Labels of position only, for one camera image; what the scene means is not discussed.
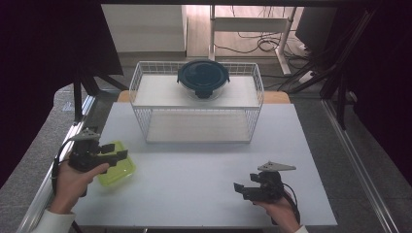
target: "white tabletop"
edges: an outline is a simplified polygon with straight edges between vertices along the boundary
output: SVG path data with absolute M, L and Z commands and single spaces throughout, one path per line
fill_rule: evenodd
M 112 186 L 97 179 L 75 207 L 80 225 L 152 228 L 262 228 L 265 210 L 243 200 L 233 183 L 258 186 L 250 173 L 268 160 L 295 191 L 301 223 L 335 225 L 325 189 L 292 104 L 263 105 L 249 144 L 147 144 L 129 103 L 115 103 L 100 139 L 121 140 L 136 172 Z

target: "gray floor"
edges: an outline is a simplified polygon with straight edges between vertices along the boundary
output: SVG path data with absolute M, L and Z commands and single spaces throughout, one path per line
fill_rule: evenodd
M 138 60 L 187 60 L 176 54 L 165 53 L 161 56 L 150 54 L 121 54 L 124 77 L 115 77 L 122 83 L 129 84 Z M 265 75 L 280 75 L 280 67 L 274 59 L 239 59 L 225 58 L 219 61 L 254 61 L 260 72 Z M 265 78 L 265 85 L 283 82 L 285 79 Z M 104 82 L 99 81 L 104 91 L 98 96 L 98 104 L 89 126 L 102 129 L 106 115 L 119 92 Z M 326 110 L 319 98 L 318 91 L 322 83 L 318 83 L 295 95 L 291 95 L 309 148 L 313 154 L 322 182 L 326 189 L 333 213 L 338 225 L 336 227 L 310 226 L 310 232 L 385 232 L 376 216 L 370 200 L 367 198 L 360 180 L 354 172 L 353 165 L 344 150 L 335 129 L 332 127 Z M 72 124 L 73 90 L 71 86 L 60 89 L 55 94 L 54 108 L 33 142 L 25 157 L 16 167 L 8 182 L 0 190 L 0 232 L 16 232 L 31 204 L 43 178 L 48 172 L 52 159 Z M 352 106 L 346 107 L 346 132 L 357 149 L 368 174 L 374 181 L 391 212 L 398 232 L 412 232 L 412 188 L 398 172 L 392 161 L 376 143 L 373 137 L 353 113 Z M 85 232 L 136 232 L 131 229 L 102 229 L 87 227 Z M 240 232 L 213 230 L 208 232 Z M 277 232 L 276 229 L 265 229 L 264 232 Z

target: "wire basket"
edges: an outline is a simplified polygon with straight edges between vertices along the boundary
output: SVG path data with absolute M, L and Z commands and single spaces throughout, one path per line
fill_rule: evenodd
M 141 61 L 129 99 L 148 143 L 250 143 L 263 104 L 255 63 L 221 63 L 230 83 L 217 99 L 197 101 L 177 83 L 185 62 Z

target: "white sleeve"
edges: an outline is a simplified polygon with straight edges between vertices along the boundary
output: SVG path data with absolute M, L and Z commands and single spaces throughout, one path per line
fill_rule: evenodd
M 74 219 L 74 214 L 58 215 L 45 210 L 32 233 L 67 233 Z
M 294 233 L 308 233 L 305 226 L 301 226 L 296 232 Z

